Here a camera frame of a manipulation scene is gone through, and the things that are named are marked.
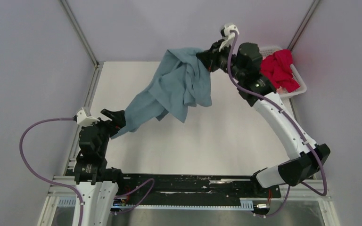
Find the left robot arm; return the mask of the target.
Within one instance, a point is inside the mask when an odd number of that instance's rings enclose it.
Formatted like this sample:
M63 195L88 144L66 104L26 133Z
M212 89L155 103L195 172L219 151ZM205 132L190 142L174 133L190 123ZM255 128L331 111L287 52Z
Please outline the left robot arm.
M74 191L78 199L78 212L74 217L78 225L91 226L97 207L102 207L101 217L107 219L110 203L115 195L125 190L121 170L107 168L109 140L134 132L153 118L160 121L171 114L185 122L190 107L211 106L210 73L214 63L208 50L169 49L150 83L124 110L103 109L101 113L106 120L92 116L86 107L76 113L74 121L81 126L80 151L74 168Z

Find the blue-grey t-shirt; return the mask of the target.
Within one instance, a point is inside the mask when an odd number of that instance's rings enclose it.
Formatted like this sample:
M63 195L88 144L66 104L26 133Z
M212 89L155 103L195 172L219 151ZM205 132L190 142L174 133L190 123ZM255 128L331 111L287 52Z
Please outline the blue-grey t-shirt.
M200 48L168 49L151 82L126 107L126 125L112 138L135 132L153 118L161 121L167 114L184 123L189 107L210 107L211 77L196 56L201 52Z

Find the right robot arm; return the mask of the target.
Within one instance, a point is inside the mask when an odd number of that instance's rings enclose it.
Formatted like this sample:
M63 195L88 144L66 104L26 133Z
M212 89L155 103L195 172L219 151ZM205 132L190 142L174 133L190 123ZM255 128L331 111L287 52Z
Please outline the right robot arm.
M289 158L284 163L256 172L250 184L252 194L260 197L271 186L296 186L317 172L323 174L329 147L317 144L304 132L284 107L275 87L261 74L263 56L258 45L246 42L238 47L236 54L231 51L230 46L220 48L220 42L216 42L196 56L209 72L220 69L231 73L231 81L236 83L240 96L264 117Z

